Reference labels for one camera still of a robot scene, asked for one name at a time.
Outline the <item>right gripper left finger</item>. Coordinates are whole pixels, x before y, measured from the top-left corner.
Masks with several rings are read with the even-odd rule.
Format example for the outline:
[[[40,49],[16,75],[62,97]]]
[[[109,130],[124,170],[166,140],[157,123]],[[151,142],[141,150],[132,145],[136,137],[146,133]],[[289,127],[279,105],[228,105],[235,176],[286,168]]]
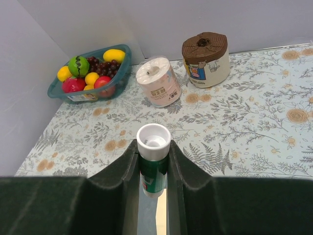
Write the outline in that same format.
[[[132,141],[109,166],[86,177],[2,177],[3,235],[135,235],[139,154]]]

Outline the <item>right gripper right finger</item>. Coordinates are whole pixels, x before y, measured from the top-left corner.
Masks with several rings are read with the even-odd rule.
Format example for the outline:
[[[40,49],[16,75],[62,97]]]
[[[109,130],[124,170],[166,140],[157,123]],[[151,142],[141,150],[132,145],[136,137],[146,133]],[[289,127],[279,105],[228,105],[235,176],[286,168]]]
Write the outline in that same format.
[[[310,235],[313,182],[213,177],[171,141],[167,173],[172,235]]]

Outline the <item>grey envelope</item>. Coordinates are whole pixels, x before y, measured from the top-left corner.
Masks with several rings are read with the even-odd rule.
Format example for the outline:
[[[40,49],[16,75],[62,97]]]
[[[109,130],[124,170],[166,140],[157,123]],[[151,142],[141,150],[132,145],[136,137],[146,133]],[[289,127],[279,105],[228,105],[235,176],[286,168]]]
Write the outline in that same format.
[[[138,235],[169,235],[167,189],[158,198],[150,198],[139,190]]]

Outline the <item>green white glue stick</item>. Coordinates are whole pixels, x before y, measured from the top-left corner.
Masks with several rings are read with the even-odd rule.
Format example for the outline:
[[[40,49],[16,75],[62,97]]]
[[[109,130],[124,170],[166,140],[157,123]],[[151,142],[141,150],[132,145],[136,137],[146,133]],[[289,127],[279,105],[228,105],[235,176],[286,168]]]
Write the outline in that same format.
[[[144,194],[158,198],[166,185],[171,134],[163,125],[150,123],[138,130],[136,141]]]

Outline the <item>floral table mat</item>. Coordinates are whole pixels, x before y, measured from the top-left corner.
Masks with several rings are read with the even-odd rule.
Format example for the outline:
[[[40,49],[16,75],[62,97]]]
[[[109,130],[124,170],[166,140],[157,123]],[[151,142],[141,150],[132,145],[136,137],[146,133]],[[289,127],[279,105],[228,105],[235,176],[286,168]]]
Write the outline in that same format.
[[[155,108],[135,79],[109,101],[64,103],[18,176],[92,176],[128,147],[138,129],[164,125],[184,154],[214,176],[313,177],[313,46],[230,56],[227,80],[196,88],[181,61],[173,104]]]

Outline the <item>small yellow fruit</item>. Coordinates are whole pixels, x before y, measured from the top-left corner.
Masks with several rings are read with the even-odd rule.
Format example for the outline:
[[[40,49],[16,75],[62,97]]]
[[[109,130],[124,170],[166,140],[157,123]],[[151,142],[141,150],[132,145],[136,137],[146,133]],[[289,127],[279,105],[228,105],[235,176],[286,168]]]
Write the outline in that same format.
[[[86,85],[84,87],[84,91],[88,91],[88,90],[93,90],[94,89],[94,86],[93,85]]]

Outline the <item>red apple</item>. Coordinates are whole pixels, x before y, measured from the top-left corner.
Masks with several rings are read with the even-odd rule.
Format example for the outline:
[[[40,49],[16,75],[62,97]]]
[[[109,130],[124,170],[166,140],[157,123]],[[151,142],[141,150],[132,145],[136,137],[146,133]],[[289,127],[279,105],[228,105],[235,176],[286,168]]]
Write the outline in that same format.
[[[112,79],[111,79],[111,77],[109,77],[109,76],[101,76],[101,77],[99,77],[99,78],[95,81],[95,83],[94,83],[94,88],[95,88],[95,89],[98,89],[98,88],[100,88],[100,87],[103,87],[103,86],[107,85],[108,83],[110,83],[111,80],[112,80]]]

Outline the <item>yellow lemon centre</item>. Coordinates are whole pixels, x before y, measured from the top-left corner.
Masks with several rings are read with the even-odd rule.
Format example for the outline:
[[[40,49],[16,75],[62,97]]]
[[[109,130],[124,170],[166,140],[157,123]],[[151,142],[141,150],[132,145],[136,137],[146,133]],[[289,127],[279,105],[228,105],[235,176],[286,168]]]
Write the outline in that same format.
[[[85,77],[85,83],[87,85],[94,85],[98,78],[99,74],[97,74],[96,72],[90,72]]]

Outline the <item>yellow lemon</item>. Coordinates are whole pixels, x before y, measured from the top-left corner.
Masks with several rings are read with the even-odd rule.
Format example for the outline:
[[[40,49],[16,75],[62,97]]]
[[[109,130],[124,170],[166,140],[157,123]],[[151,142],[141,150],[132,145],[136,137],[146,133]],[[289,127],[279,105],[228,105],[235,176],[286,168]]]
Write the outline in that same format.
[[[68,66],[61,67],[57,72],[57,78],[61,82],[65,82],[70,77],[72,77],[72,73],[70,72]]]
[[[96,72],[90,72],[85,77],[85,83],[87,85],[94,85],[98,78],[99,74],[97,74]]]

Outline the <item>white toilet paper roll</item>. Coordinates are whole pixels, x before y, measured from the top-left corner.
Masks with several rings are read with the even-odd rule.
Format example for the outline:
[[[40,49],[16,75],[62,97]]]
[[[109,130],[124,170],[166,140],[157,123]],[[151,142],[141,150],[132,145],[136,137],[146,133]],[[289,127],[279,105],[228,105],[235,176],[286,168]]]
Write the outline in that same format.
[[[170,61],[164,57],[152,57],[140,64],[136,81],[151,104],[157,108],[176,102],[181,87]]]

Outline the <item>dark purple grapes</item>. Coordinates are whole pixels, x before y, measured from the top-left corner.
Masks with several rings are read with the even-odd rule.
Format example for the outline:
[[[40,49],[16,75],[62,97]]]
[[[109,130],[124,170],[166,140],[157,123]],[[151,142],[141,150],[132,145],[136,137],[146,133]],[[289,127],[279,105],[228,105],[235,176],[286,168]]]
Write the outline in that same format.
[[[87,61],[89,62],[89,72],[95,72],[99,76],[109,76],[110,78],[117,74],[121,66],[116,60],[101,62],[94,56],[87,58]]]

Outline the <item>yellow lemon left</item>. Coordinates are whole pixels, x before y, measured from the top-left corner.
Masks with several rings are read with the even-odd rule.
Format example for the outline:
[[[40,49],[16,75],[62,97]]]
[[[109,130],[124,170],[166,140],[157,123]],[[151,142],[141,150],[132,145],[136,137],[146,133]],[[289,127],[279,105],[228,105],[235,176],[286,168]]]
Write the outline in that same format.
[[[57,72],[57,78],[61,82],[65,82],[70,77],[72,77],[72,73],[70,72],[68,66],[61,67]]]

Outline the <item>green watermelon ball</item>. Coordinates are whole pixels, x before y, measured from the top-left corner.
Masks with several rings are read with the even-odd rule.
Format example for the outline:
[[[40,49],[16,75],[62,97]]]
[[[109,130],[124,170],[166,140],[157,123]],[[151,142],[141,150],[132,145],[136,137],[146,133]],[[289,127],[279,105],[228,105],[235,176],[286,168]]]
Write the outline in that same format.
[[[68,69],[76,77],[85,77],[89,72],[89,62],[83,56],[74,56],[68,62]]]

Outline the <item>brown toilet paper roll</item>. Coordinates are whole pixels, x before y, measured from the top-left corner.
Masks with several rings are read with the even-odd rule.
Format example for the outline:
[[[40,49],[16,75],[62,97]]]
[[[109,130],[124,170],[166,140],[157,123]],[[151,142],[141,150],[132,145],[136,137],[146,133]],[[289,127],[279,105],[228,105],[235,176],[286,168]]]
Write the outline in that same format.
[[[185,69],[197,88],[209,88],[225,81],[230,74],[227,37],[203,32],[182,44]]]

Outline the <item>yellow mango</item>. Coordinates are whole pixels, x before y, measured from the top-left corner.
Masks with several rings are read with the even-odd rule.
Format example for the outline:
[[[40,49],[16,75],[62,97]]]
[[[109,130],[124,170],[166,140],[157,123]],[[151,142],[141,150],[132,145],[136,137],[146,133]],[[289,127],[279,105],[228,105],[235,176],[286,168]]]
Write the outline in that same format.
[[[106,62],[111,62],[115,60],[117,63],[122,63],[125,58],[125,52],[119,49],[109,49],[104,52],[103,59]]]

